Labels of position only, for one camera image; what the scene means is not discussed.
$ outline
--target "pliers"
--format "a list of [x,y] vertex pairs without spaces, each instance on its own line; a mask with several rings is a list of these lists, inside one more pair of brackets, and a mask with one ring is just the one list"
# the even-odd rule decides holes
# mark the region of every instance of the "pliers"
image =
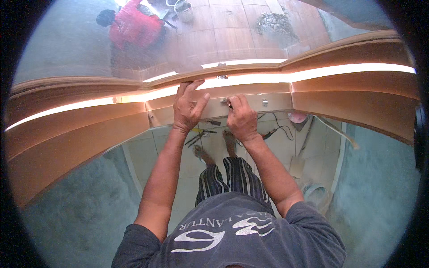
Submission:
[[187,141],[187,142],[185,143],[185,145],[187,145],[188,143],[192,142],[192,143],[190,143],[190,144],[188,145],[188,148],[189,148],[189,147],[191,147],[192,145],[194,145],[194,144],[195,144],[199,139],[201,139],[203,136],[204,136],[204,132],[200,132],[199,134],[195,135],[192,139],[190,139],[189,141]]
[[205,129],[199,129],[199,128],[193,128],[192,131],[199,132],[199,133],[185,143],[185,145],[190,143],[188,145],[188,148],[191,147],[192,145],[194,145],[199,139],[201,139],[206,132],[217,133],[217,131],[205,130]]

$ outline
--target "man's right hand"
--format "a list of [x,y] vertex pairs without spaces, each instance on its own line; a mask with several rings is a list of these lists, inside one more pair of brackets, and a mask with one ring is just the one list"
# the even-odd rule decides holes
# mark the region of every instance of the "man's right hand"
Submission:
[[243,94],[228,98],[233,108],[230,109],[227,126],[243,144],[260,137],[257,131],[257,113]]

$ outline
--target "metal bucket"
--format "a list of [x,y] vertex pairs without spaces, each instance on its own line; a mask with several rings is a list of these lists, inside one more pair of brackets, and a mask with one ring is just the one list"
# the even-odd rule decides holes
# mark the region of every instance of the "metal bucket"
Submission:
[[177,16],[179,17],[179,20],[182,22],[191,22],[193,21],[193,10],[192,5],[190,2],[186,0],[179,0],[174,5],[174,11],[176,12]]

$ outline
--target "gray bucket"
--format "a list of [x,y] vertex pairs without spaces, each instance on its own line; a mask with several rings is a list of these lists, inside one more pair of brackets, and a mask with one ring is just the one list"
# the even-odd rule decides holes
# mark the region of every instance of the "gray bucket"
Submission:
[[304,200],[316,204],[320,212],[329,202],[329,193],[321,184],[310,184],[304,188]]
[[190,2],[186,0],[177,1],[174,5],[174,11],[182,22],[193,21],[193,10]]

